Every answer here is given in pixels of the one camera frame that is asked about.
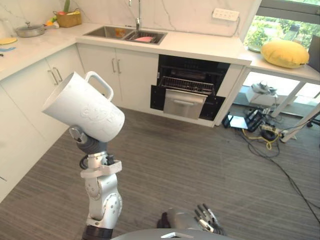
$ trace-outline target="window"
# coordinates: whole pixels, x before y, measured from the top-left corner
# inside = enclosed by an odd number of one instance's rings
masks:
[[[264,43],[285,39],[308,49],[313,35],[320,36],[320,0],[262,0],[244,45],[259,52]]]

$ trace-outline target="marble backsplash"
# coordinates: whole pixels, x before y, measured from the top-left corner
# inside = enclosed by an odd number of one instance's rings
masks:
[[[44,24],[62,8],[59,0],[0,0],[0,20],[8,19],[14,28]]]
[[[26,21],[43,24],[62,10],[65,0],[1,0],[0,19],[14,28]],[[138,0],[71,0],[70,9],[79,8],[82,21],[105,25],[135,26]],[[261,0],[141,0],[142,28],[211,35],[241,36],[247,31]],[[239,20],[213,19],[215,8],[240,12]]]
[[[250,25],[261,0],[140,0],[143,28],[230,36]],[[88,23],[135,26],[138,0],[71,0]],[[240,12],[239,22],[213,19],[215,8]]]

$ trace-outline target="table leg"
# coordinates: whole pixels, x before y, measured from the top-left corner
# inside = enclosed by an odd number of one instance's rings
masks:
[[[300,129],[304,127],[304,125],[311,119],[314,115],[316,115],[320,111],[320,103],[315,106],[315,108],[307,115],[304,116],[295,126],[297,128],[292,128],[289,130],[283,138],[281,138],[281,142],[285,143],[288,141],[291,137],[293,137],[297,132],[299,132]]]
[[[275,118],[278,114],[287,106],[287,104],[296,96],[296,94],[302,89],[306,83],[301,81],[299,84],[290,92],[285,100],[271,113],[271,117]]]

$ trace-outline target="power strip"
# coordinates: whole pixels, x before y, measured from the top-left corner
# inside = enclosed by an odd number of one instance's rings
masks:
[[[222,9],[222,8],[215,8],[212,17],[214,19],[223,19],[223,20],[229,20],[229,21],[237,21],[239,17],[238,11],[232,11],[228,9]]]
[[[279,134],[279,132],[281,131],[279,128],[276,128],[275,126],[270,126],[270,125],[266,125],[266,124],[261,124],[260,128],[262,130],[266,130],[266,131],[271,131],[271,132],[275,132],[277,134]]]

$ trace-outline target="cabinet door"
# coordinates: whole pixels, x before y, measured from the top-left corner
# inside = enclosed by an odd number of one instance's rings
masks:
[[[75,44],[47,57],[46,60],[59,82],[64,80],[73,72],[77,72],[83,77],[85,75]]]
[[[0,202],[48,149],[0,86]]]
[[[107,82],[114,91],[113,104],[121,106],[122,95],[117,72],[115,49],[112,47],[96,46],[78,43],[77,48],[86,72],[94,71]],[[90,81],[100,93],[107,95],[105,88],[94,78]]]
[[[122,106],[142,112],[150,109],[151,85],[157,84],[159,55],[116,49]]]
[[[51,146],[68,127],[41,112],[55,88],[49,69],[47,62],[41,60],[3,79],[0,85]]]

